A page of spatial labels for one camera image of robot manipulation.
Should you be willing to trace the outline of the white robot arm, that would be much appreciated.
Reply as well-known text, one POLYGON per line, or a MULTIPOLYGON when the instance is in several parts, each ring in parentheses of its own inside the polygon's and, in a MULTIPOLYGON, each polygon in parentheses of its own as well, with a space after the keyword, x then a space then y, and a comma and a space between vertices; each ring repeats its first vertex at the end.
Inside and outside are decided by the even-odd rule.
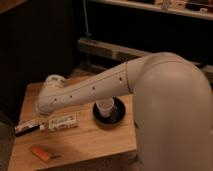
POLYGON ((35 102, 41 115, 131 94, 140 171, 213 171, 213 90, 204 73, 169 52, 124 62, 72 86, 50 75, 35 102))

